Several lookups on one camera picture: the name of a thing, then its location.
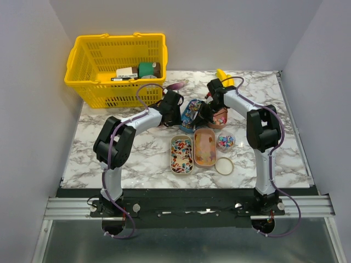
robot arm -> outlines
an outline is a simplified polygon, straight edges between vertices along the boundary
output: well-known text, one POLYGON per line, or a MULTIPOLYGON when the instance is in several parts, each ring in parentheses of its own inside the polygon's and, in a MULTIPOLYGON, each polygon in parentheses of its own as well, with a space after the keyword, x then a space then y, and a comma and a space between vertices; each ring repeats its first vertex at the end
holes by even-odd
MULTIPOLYGON (((172 126, 181 124, 179 103, 183 97, 169 90, 159 104, 154 104, 148 110, 138 113, 130 118, 117 119, 109 117, 93 147, 97 159, 101 162, 103 169, 107 170, 107 158, 109 154, 110 140, 114 129, 121 123, 131 119, 120 127, 116 135, 119 135, 118 142, 114 141, 111 149, 111 167, 105 173, 105 183, 108 187, 111 198, 116 201, 122 196, 121 171, 127 161, 133 146, 134 137, 138 134, 160 125, 172 126)), ((108 199, 105 189, 101 195, 108 199)))
MULTIPOLYGON (((211 93, 212 101, 208 104, 203 103, 200 107, 193 125, 202 125, 212 121, 213 115, 220 109, 232 108, 247 121, 246 136, 249 145, 253 148, 256 158, 257 181, 256 196, 266 199, 267 196, 278 198, 276 189, 270 182, 269 177, 269 152, 278 145, 281 138, 281 130, 278 120, 267 110, 250 104, 245 97, 236 92, 236 88, 223 87, 219 79, 210 81, 207 85, 211 93)), ((273 105, 267 106, 274 112, 273 105)), ((272 175, 275 178, 275 152, 272 154, 272 175)))

colorful candy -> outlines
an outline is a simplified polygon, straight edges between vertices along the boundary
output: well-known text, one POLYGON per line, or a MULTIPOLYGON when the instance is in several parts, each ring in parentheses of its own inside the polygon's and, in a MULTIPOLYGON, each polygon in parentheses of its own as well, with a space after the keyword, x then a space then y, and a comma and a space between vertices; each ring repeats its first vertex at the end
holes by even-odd
POLYGON ((216 124, 216 125, 224 125, 227 123, 227 120, 224 117, 219 118, 219 119, 214 118, 212 123, 216 124))
POLYGON ((222 150, 222 151, 228 151, 231 149, 235 144, 235 137, 233 134, 230 133, 221 133, 218 138, 217 138, 217 146, 222 150))
POLYGON ((191 156, 192 145, 190 140, 176 140, 171 145, 171 168, 176 173, 188 173, 193 168, 191 156))

screw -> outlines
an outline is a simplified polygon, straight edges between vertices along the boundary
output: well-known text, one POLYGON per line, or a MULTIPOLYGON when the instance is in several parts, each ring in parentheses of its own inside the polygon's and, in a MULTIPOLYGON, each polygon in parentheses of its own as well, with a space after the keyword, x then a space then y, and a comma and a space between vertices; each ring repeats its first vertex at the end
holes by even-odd
POLYGON ((140 205, 139 204, 135 204, 134 206, 133 206, 133 211, 134 212, 139 212, 140 211, 140 205))
POLYGON ((285 205, 283 203, 278 203, 277 207, 280 211, 283 211, 285 209, 285 205))

black bracket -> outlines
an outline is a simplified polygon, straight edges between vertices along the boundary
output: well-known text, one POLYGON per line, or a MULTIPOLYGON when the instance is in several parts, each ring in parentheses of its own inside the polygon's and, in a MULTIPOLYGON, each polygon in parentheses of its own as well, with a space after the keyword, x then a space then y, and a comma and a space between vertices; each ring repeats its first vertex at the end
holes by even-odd
POLYGON ((234 86, 224 87, 219 78, 211 80, 207 84, 207 88, 210 91, 212 101, 208 104, 204 101, 201 103, 199 112, 193 122, 190 124, 192 126, 205 125, 213 120, 213 115, 219 110, 226 108, 224 104, 224 94, 235 90, 234 86))
POLYGON ((180 125, 182 123, 182 116, 180 114, 180 106, 184 102, 184 97, 179 93, 168 90, 165 97, 160 101, 160 104, 150 105, 160 112, 162 115, 161 124, 166 127, 180 125))
MULTIPOLYGON (((273 105, 268 105, 267 107, 276 112, 273 105)), ((272 113, 263 108, 251 110, 247 113, 246 122, 247 141, 253 149, 265 152, 266 149, 278 145, 278 141, 281 138, 281 130, 278 120, 272 113)))
MULTIPOLYGON (((93 151, 97 154, 97 159, 100 162, 107 163, 110 141, 113 140, 111 135, 120 123, 120 119, 113 116, 109 117, 95 141, 93 151)), ((135 132, 136 130, 133 127, 127 125, 121 126, 117 131, 116 136, 119 135, 120 139, 118 143, 115 141, 113 142, 111 151, 111 169, 121 167, 127 161, 131 154, 135 132)))

round container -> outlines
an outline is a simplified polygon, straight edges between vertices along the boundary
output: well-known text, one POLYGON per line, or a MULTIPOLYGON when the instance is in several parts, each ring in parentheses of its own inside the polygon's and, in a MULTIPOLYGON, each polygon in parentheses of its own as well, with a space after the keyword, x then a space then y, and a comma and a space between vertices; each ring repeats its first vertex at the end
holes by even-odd
POLYGON ((235 136, 229 132, 222 132, 217 137, 217 147, 222 152, 229 152, 235 145, 235 136))
POLYGON ((226 108, 221 109, 213 116, 213 121, 209 122, 207 126, 212 129, 223 129, 227 126, 228 110, 226 108))
POLYGON ((234 164, 231 159, 221 157, 216 161, 215 168, 218 173, 222 175, 228 175, 231 174, 231 172, 234 170, 234 164))

